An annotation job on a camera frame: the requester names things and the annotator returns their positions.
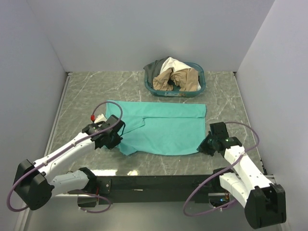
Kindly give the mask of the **teal t shirt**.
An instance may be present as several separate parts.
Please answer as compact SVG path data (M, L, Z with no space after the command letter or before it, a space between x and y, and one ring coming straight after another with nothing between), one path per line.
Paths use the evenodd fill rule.
M205 138L205 104L115 101L107 104L105 115L122 115L126 126L117 147L124 155L194 154Z

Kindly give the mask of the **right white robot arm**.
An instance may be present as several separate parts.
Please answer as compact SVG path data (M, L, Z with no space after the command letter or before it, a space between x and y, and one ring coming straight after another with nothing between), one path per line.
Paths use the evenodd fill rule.
M218 152L230 164L212 174L199 186L209 181L213 190L229 192L244 208L248 224L253 229L286 222L285 190L274 184L253 163L237 137L230 137L226 123L210 124L210 131L198 151L213 156Z

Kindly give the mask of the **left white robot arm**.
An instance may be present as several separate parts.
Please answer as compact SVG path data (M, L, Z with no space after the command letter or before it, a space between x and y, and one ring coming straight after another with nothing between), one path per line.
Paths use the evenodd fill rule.
M31 210L43 207L52 197L62 193L74 190L98 193L97 176L87 167L63 175L61 172L90 151L116 147L122 140L118 132L123 131L125 125L111 115L106 121L86 125L71 141L53 153L34 162L22 161L17 167L14 191Z

